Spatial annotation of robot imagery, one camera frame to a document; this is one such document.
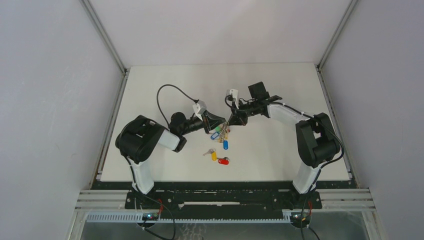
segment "metal frame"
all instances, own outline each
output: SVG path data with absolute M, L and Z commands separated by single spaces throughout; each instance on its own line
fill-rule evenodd
M 349 5 L 346 8 L 346 11 L 343 14 L 343 17 L 341 18 L 340 22 L 337 25 L 337 28 L 335 29 L 330 42 L 328 43 L 327 48 L 324 51 L 324 54 L 322 55 L 321 59 L 319 60 L 319 63 L 317 64 L 317 68 L 319 71 L 321 71 L 326 64 L 327 59 L 329 58 L 329 55 L 331 51 L 333 50 L 337 40 L 340 37 L 340 34 L 342 33 L 343 29 L 345 29 L 346 23 L 348 22 L 349 18 L 351 17 L 352 13 L 354 12 L 356 6 L 358 5 L 360 0 L 351 0 Z
M 119 70 L 123 74 L 125 74 L 127 70 L 125 69 L 124 63 L 122 62 L 121 58 L 118 55 L 117 50 L 112 44 L 112 41 L 108 33 L 106 32 L 105 28 L 103 27 L 103 24 L 100 21 L 99 16 L 97 15 L 92 3 L 90 2 L 90 0 L 79 0 L 79 2 L 81 3 L 88 17 L 90 18 L 91 23 L 93 24 L 95 30 L 100 35 L 100 38 L 104 43 L 104 46 L 107 48 L 107 50 L 111 54 L 113 60 L 115 60 L 115 63 L 118 66 Z
M 128 80 L 129 72 L 125 69 L 125 66 L 120 59 L 112 41 L 109 38 L 105 28 L 103 27 L 93 5 L 90 0 L 79 0 L 81 5 L 85 9 L 89 16 L 94 28 L 101 37 L 107 50 L 113 57 L 116 65 L 123 74 L 121 84 L 119 86 L 113 111 L 111 113 L 107 129 L 103 138 L 102 150 L 99 154 L 98 165 L 93 174 L 93 181 L 90 183 L 90 189 L 93 186 L 93 182 L 96 181 L 102 173 L 103 164 L 105 161 L 107 149 L 111 142 L 112 131 L 115 125 L 115 121 L 118 115 L 119 107 L 123 97 L 125 85 Z M 322 69 L 336 44 L 341 32 L 343 31 L 347 21 L 349 20 L 352 12 L 357 6 L 359 0 L 351 0 L 347 7 L 340 23 L 337 26 L 327 48 L 325 49 L 319 64 L 316 66 L 317 74 L 321 84 L 322 91 L 325 96 L 328 109 L 330 110 L 331 120 L 334 124 L 336 134 L 341 136 L 341 130 L 338 125 L 337 115 L 332 106 L 331 97 L 327 91 L 325 80 L 322 76 Z M 349 156 L 345 156 L 345 163 L 352 181 L 355 183 L 354 169 L 349 161 Z M 285 192 L 287 189 L 280 189 L 279 192 Z M 361 212 L 365 221 L 366 230 L 368 232 L 369 239 L 371 240 L 385 240 L 383 235 L 384 231 L 381 227 L 379 217 L 376 212 L 373 198 L 369 189 L 317 189 L 320 194 L 322 209 L 314 209 L 315 212 Z M 86 222 L 103 222 L 103 223 L 134 223 L 142 221 L 141 212 L 136 212 L 134 209 L 125 209 L 125 204 L 129 200 L 127 199 L 128 190 L 82 190 L 77 200 L 74 214 L 71 219 L 71 224 L 68 229 L 66 239 L 68 240 L 79 240 L 82 237 L 84 225 Z M 197 202 L 196 204 L 206 205 L 204 202 Z M 144 213 L 156 213 L 158 209 L 144 209 Z M 281 211 L 280 218 L 272 219 L 183 219 L 179 218 L 175 221 L 177 223 L 289 223 L 290 216 L 292 213 L 300 212 L 300 209 L 283 209 Z M 160 219 L 157 222 L 170 223 L 170 219 Z
M 369 189 L 318 189 L 321 196 L 322 209 L 314 212 L 361 212 L 370 240 L 385 240 L 377 210 Z M 125 209 L 128 190 L 82 190 L 75 206 L 72 224 L 69 228 L 68 240 L 79 240 L 84 224 L 95 223 L 142 223 L 143 214 L 157 213 L 158 209 L 135 211 Z M 290 216 L 299 213 L 300 209 L 283 209 L 280 218 L 272 219 L 175 219 L 176 223 L 279 223 L 289 224 Z M 169 218 L 149 223 L 171 223 Z

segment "key tag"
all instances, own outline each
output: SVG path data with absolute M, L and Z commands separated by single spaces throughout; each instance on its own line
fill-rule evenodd
M 216 132 L 214 132 L 211 136 L 210 136 L 210 139 L 212 139 L 212 140 L 215 140 L 217 137 L 219 137 L 220 136 L 220 132 L 219 131 L 216 131 Z
M 223 144 L 224 149 L 228 150 L 228 141 L 224 140 L 224 142 L 222 144 Z
M 228 159 L 228 157 L 219 158 L 218 163 L 222 165 L 228 165 L 230 163 L 230 160 Z

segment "white table surface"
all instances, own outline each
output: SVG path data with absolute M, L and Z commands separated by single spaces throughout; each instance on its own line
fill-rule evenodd
M 248 86 L 262 81 L 271 96 L 278 95 L 294 108 L 318 114 L 329 110 L 312 63 L 252 63 L 171 66 L 133 66 L 114 126 L 100 180 L 131 181 L 129 165 L 115 147 L 115 139 L 123 127 L 138 115 L 144 115 L 166 126 L 156 105 L 156 92 L 164 84 L 174 84 L 194 99 L 203 100 L 207 109 L 229 118 L 224 103 L 227 89 L 238 89 L 239 97 L 250 99 Z M 165 116 L 175 112 L 189 117 L 193 102 L 172 87 L 159 95 Z M 219 182 L 219 181 L 292 181 L 301 159 L 293 126 L 284 125 L 261 115 L 248 119 L 246 126 L 231 126 L 228 143 L 214 142 L 201 129 L 185 135 L 187 143 L 179 153 L 160 145 L 148 159 L 155 181 Z M 215 148 L 218 157 L 228 157 L 229 165 L 202 156 Z M 341 159 L 326 166 L 319 180 L 348 180 L 345 162 Z

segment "key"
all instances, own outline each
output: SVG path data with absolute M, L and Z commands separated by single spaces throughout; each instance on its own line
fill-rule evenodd
M 211 148 L 211 149 L 209 149 L 207 152 L 205 152 L 205 153 L 203 154 L 203 156 L 206 156 L 206 155 L 208 155 L 208 154 L 212 154 L 213 152 L 215 152 L 215 150 L 214 150 L 213 148 Z

